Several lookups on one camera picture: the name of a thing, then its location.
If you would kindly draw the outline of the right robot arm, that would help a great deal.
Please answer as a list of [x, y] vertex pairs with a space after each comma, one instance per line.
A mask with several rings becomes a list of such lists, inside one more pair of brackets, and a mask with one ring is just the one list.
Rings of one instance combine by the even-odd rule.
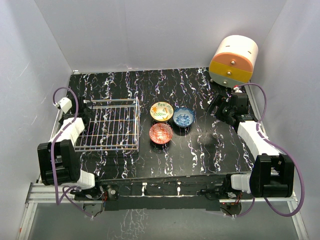
[[233, 199], [240, 192], [255, 198], [288, 198], [293, 193], [295, 165], [286, 154], [267, 142], [267, 136], [257, 129], [258, 119], [249, 110], [249, 98], [244, 92], [230, 97], [217, 95], [209, 109], [214, 116], [233, 127], [255, 159], [251, 173], [230, 173], [223, 182], [223, 194]]

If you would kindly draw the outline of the red patterned bowl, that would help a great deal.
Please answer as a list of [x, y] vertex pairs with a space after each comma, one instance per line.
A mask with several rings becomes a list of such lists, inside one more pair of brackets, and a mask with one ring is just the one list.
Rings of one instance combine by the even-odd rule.
[[173, 137], [173, 129], [166, 123], [156, 123], [151, 126], [149, 137], [155, 144], [166, 144]]

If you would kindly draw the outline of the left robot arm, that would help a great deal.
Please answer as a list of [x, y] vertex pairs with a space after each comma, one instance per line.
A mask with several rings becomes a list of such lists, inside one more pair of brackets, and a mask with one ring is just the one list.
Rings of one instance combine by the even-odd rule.
[[62, 134], [54, 144], [55, 170], [58, 185], [72, 184], [85, 190], [86, 194], [93, 200], [103, 195], [102, 185], [96, 183], [95, 175], [81, 169], [80, 153], [75, 152], [75, 144], [81, 133], [89, 125], [94, 117], [93, 109], [87, 106], [83, 96], [78, 97], [78, 115], [75, 122], [72, 122], [76, 113], [76, 102], [67, 97], [60, 101], [64, 104], [64, 112], [58, 121]]

